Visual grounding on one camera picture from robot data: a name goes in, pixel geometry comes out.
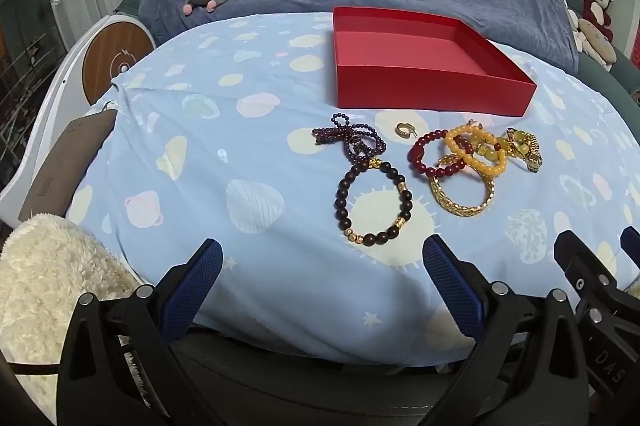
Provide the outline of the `cream fluffy rug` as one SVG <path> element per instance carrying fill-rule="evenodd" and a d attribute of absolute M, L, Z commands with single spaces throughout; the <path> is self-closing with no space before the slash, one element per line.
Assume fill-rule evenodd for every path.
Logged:
<path fill-rule="evenodd" d="M 1 252 L 1 351 L 6 361 L 55 364 L 80 295 L 101 301 L 140 284 L 126 264 L 71 221 L 38 214 Z"/>

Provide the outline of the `brown leather pad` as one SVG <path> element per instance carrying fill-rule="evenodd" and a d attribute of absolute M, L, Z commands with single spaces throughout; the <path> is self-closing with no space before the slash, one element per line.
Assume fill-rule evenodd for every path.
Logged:
<path fill-rule="evenodd" d="M 65 216 L 89 165 L 114 129 L 116 114 L 108 109 L 68 123 L 27 192 L 20 223 L 37 214 Z"/>

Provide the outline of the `gold hoop earring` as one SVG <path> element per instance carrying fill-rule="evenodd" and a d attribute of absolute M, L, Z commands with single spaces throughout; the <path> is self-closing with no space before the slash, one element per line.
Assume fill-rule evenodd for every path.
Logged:
<path fill-rule="evenodd" d="M 402 139 L 418 137 L 414 126 L 407 122 L 400 122 L 395 126 L 395 133 Z"/>

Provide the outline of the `white round wooden-faced device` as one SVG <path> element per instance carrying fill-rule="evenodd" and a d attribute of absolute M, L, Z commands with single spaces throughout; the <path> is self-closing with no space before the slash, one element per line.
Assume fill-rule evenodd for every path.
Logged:
<path fill-rule="evenodd" d="M 152 52 L 149 30 L 133 16 L 115 14 L 96 22 L 54 68 L 48 90 L 27 127 L 20 165 L 1 191 L 1 220 L 18 225 L 28 191 L 56 139 L 83 116 L 111 82 Z"/>

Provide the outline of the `light blue patterned sheet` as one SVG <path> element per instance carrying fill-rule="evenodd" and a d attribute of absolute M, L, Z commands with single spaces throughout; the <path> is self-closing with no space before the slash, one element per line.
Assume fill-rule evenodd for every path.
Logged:
<path fill-rule="evenodd" d="M 157 282 L 206 239 L 224 269 L 199 324 L 257 344 L 341 362 L 429 366 L 463 358 L 461 335 L 422 263 L 440 235 L 489 280 L 521 294 L 567 288 L 553 258 L 573 231 L 619 287 L 639 278 L 620 234 L 639 222 L 639 147 L 599 93 L 518 49 L 537 85 L 521 119 L 485 115 L 494 134 L 536 136 L 541 169 L 512 161 L 480 215 L 446 212 L 419 177 L 408 224 L 383 245 L 350 242 L 334 199 L 349 163 L 331 123 L 334 58 L 326 12 L 206 23 L 117 76 L 100 106 L 114 131 L 68 218 L 137 275 Z"/>

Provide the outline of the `red cardboard tray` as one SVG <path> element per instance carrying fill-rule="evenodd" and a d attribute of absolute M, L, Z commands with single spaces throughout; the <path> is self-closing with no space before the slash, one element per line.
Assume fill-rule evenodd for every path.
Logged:
<path fill-rule="evenodd" d="M 408 10 L 333 9 L 336 104 L 521 117 L 537 84 L 464 22 Z"/>

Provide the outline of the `beige plush toy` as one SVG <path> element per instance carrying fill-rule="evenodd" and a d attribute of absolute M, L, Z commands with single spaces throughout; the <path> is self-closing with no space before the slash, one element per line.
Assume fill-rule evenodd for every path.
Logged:
<path fill-rule="evenodd" d="M 617 61 L 614 47 L 590 21 L 579 18 L 573 9 L 567 9 L 568 20 L 579 53 L 584 53 L 610 72 Z"/>

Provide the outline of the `red monkey plush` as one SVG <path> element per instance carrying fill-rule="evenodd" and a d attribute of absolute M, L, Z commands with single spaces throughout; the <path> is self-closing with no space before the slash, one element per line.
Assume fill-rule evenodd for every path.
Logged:
<path fill-rule="evenodd" d="M 584 0 L 582 18 L 590 21 L 608 40 L 613 42 L 613 32 L 610 28 L 612 19 L 608 8 L 613 0 Z"/>

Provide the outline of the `green sofa bed frame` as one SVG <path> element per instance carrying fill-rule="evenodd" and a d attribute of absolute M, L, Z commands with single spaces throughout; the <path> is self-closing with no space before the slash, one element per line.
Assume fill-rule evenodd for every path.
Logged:
<path fill-rule="evenodd" d="M 564 0 L 566 9 L 573 9 L 579 18 L 582 18 L 582 6 L 584 0 Z M 632 102 L 635 107 L 639 105 L 639 70 L 631 61 L 617 49 L 613 43 L 617 55 L 617 61 L 610 72 L 604 70 L 600 64 L 584 53 L 579 53 L 578 79 L 588 84 L 600 94 L 610 100 L 622 99 L 623 106 Z"/>

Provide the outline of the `purple garnet bead strand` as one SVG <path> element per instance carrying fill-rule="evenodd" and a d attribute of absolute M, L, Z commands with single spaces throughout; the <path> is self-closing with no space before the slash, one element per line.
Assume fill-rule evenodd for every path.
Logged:
<path fill-rule="evenodd" d="M 334 113 L 332 125 L 311 131 L 318 146 L 341 142 L 347 160 L 352 164 L 367 162 L 386 151 L 386 142 L 376 129 L 366 123 L 352 123 L 344 113 Z"/>

